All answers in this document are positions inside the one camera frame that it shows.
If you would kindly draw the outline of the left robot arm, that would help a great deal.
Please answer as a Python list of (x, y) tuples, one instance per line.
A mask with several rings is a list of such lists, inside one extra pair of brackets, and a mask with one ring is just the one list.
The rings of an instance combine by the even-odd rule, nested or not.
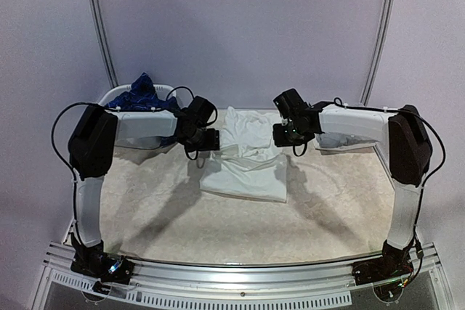
[(76, 238), (86, 249), (80, 265), (93, 277), (108, 270), (106, 257), (91, 249), (101, 243), (100, 197), (117, 142), (127, 139), (172, 137), (185, 152), (219, 149), (219, 132), (211, 127), (217, 108), (196, 96), (187, 107), (122, 111), (88, 103), (68, 142), (69, 164), (77, 174)]

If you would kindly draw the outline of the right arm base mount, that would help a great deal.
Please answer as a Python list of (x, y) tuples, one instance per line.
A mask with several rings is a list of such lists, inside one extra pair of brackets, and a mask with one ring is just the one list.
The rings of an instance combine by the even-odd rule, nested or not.
[(379, 257), (351, 264), (355, 285), (372, 285), (374, 295), (381, 302), (397, 303), (404, 289), (419, 275), (423, 257), (423, 248), (416, 235), (402, 250), (385, 241)]

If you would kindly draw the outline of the white t-shirt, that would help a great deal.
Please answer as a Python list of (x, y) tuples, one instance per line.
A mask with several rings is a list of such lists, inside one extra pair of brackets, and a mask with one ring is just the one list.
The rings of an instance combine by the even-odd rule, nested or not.
[(277, 112), (229, 106), (219, 130), (220, 148), (210, 154), (200, 179), (203, 192), (247, 200), (287, 201), (287, 157), (276, 147)]

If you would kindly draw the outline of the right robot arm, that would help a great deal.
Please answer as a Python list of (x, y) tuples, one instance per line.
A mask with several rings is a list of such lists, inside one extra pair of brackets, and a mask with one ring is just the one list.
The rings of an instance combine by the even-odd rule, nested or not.
[(389, 174), (395, 188), (392, 220), (376, 262), (376, 272), (390, 278), (404, 264), (418, 221), (421, 188), (432, 157), (424, 119), (413, 105), (399, 109), (351, 106), (339, 98), (314, 105), (289, 89), (273, 100), (282, 121), (272, 127), (276, 147), (306, 146), (320, 134), (358, 136), (387, 146)]

